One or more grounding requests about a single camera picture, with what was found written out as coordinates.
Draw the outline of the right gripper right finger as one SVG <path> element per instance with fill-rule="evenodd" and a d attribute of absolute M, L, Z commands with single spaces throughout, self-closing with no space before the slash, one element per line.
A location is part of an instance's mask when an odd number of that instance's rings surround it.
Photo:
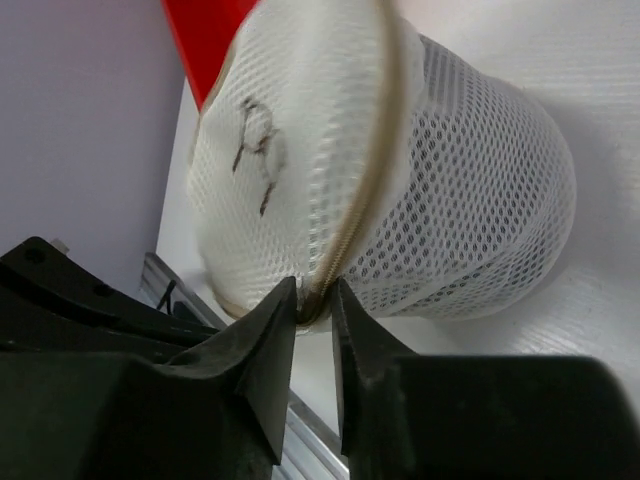
<path fill-rule="evenodd" d="M 330 309 L 341 454 L 352 479 L 385 479 L 399 450 L 389 371 L 413 351 L 365 311 L 344 279 L 331 288 Z"/>

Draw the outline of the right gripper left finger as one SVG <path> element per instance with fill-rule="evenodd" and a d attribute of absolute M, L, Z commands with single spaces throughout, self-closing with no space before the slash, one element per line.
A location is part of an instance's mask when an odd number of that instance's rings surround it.
<path fill-rule="evenodd" d="M 282 458 L 297 320 L 296 281 L 281 280 L 248 314 L 174 357 L 207 479 L 268 479 Z"/>

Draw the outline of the white mesh laundry bag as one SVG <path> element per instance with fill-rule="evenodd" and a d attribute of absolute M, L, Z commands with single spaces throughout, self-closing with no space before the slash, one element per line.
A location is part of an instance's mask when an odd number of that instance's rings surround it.
<path fill-rule="evenodd" d="M 521 90 L 388 1 L 260 1 L 199 115 L 187 190 L 233 318 L 284 278 L 304 327 L 343 278 L 372 316 L 469 320 L 531 292 L 576 209 L 569 147 Z"/>

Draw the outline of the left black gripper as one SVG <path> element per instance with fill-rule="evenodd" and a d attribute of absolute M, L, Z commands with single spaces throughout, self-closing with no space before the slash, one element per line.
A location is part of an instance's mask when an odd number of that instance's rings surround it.
<path fill-rule="evenodd" d="M 163 364 L 216 333 L 119 292 L 40 237 L 1 255 L 2 352 L 116 352 Z"/>

